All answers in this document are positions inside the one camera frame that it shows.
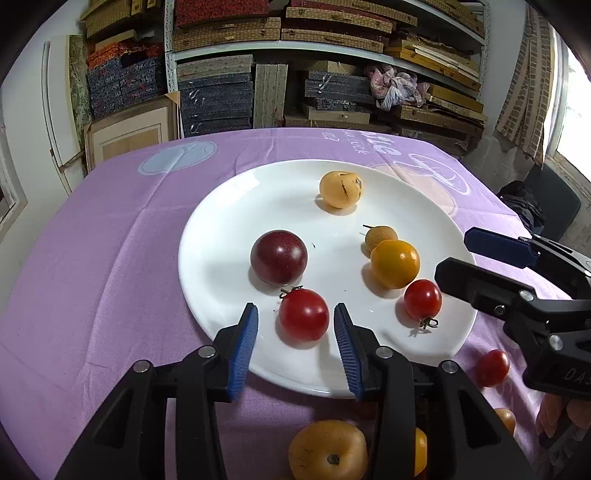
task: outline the cloth bundle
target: cloth bundle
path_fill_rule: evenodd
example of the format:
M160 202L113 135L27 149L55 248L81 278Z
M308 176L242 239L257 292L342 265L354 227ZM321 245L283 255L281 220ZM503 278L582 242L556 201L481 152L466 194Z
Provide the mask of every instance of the cloth bundle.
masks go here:
M382 64L381 68L376 65L367 67L365 76L370 79L372 94L377 99L375 104L380 110L389 112L395 105L420 107L425 103L429 84L417 84L415 74L397 72L391 65Z

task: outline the cherry tomato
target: cherry tomato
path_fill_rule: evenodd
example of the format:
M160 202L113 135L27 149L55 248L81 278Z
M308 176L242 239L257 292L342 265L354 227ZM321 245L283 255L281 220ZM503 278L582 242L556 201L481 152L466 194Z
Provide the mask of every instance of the cherry tomato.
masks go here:
M370 258L374 277L393 290L406 287L421 268L417 250L402 240L382 240L371 251Z
M503 350L491 350L476 364L476 378L483 387L494 387L509 373L509 357Z
M517 424L513 412L508 408L495 408L495 413L499 416L507 430L509 430L509 433L513 435Z
M427 435L419 427L414 428L414 476L427 466Z
M441 291L430 280L416 280L404 292L404 308L417 322L432 319L441 310Z
M271 285L295 282L307 264L308 250L304 242L286 230L267 232L252 246L252 269L257 277Z
M329 327L329 309L320 295L306 288L294 288L281 302L279 323L299 342L319 340Z

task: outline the picture frame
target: picture frame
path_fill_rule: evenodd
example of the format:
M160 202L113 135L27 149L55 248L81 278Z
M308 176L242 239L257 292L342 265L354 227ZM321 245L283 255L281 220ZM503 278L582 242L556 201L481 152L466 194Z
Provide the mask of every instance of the picture frame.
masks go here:
M180 138L178 103L162 95L85 125L86 170L139 148Z

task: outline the black bag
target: black bag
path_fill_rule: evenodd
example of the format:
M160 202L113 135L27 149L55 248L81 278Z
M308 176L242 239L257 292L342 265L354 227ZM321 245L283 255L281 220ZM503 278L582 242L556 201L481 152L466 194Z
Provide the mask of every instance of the black bag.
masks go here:
M529 233L539 233L544 227L544 212L534 194L522 181L505 185L497 194L500 200L513 210Z

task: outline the window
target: window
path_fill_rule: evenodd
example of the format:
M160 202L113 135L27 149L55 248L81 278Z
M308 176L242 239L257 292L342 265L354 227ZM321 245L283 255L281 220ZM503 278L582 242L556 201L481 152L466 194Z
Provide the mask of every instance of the window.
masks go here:
M589 157L591 82L573 53L570 50L568 52L568 94L557 150L587 179L591 179L591 158Z
M0 96L0 241L26 204L27 198L18 181L8 148Z
M550 158L565 158L591 180L591 157L587 141L591 125L591 82L560 37L554 46L557 70L554 78L557 85L547 155Z

